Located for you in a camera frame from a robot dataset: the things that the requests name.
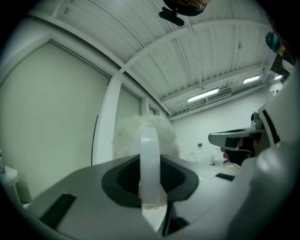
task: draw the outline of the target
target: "ceiling light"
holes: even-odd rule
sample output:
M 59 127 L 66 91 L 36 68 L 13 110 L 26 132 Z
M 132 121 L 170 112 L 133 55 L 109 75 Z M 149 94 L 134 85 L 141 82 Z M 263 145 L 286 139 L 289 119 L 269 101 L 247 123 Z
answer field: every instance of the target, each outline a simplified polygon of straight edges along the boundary
M 259 75 L 258 75 L 258 76 L 255 76 L 255 77 L 247 78 L 247 79 L 245 79 L 245 80 L 243 81 L 243 84 L 249 83 L 249 82 L 252 82 L 252 81 L 256 81 L 256 80 L 258 80 L 259 78 L 260 78 Z
M 215 94 L 219 92 L 219 89 L 214 89 L 214 90 L 211 90 L 211 91 L 208 91 L 208 92 L 205 92 L 205 93 L 202 93 L 202 94 L 199 94 L 195 97 L 191 97 L 191 98 L 188 98 L 187 101 L 190 103 L 190 102 L 193 102 L 195 100 L 198 100 L 198 99 L 201 99 L 201 98 L 204 98 L 204 97 L 207 97 L 209 95 L 212 95 L 212 94 Z
M 275 80 L 279 80 L 279 79 L 281 79 L 282 77 L 283 77 L 282 75 L 279 75 L 279 76 L 275 77 L 274 79 L 275 79 Z

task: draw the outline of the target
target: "ceiling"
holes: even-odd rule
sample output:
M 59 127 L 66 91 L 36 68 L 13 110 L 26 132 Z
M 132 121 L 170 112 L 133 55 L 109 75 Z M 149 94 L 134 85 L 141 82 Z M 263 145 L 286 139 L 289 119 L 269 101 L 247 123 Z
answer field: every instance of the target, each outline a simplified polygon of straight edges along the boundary
M 213 0 L 198 16 L 181 15 L 183 27 L 158 16 L 163 6 L 163 0 L 44 0 L 29 14 L 99 49 L 173 117 L 186 115 L 195 106 L 187 99 L 201 92 L 223 89 L 224 99 L 273 76 L 274 53 L 264 40 L 271 28 L 254 0 Z M 242 84 L 258 74 L 259 81 Z

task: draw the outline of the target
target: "white ceiling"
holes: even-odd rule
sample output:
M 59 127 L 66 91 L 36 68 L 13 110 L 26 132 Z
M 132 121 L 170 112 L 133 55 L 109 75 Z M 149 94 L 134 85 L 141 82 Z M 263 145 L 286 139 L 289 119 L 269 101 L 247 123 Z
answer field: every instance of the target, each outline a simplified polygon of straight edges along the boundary
M 163 0 L 44 0 L 31 15 L 94 45 L 160 100 L 171 115 L 213 88 L 243 91 L 243 79 L 269 73 L 270 27 L 254 0 L 213 0 L 178 27 L 158 16 Z

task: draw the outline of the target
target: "air vent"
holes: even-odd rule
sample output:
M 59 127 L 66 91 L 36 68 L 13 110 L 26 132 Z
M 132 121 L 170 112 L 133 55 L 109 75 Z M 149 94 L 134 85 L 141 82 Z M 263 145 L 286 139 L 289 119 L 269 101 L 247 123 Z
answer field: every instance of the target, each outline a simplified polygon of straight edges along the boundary
M 232 92 L 233 91 L 231 88 L 222 89 L 222 90 L 219 90 L 219 92 L 217 94 L 207 97 L 207 100 L 212 101 L 212 100 L 218 99 L 220 97 L 223 97 L 224 95 L 229 95 Z

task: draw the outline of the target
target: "gray machine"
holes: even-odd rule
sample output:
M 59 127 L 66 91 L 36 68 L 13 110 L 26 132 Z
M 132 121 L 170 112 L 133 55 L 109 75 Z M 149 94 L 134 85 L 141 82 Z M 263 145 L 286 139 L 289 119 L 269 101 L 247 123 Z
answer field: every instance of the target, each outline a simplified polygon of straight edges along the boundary
M 65 177 L 33 201 L 32 223 L 55 239 L 254 238 L 288 198 L 300 172 L 299 78 L 298 63 L 283 89 L 258 110 L 259 118 L 253 116 L 250 129 L 209 136 L 232 151 L 241 149 L 228 138 L 267 137 L 259 156 L 244 160 L 240 169 L 160 155 L 160 182 L 168 203 L 162 234 L 141 214 L 140 155 Z

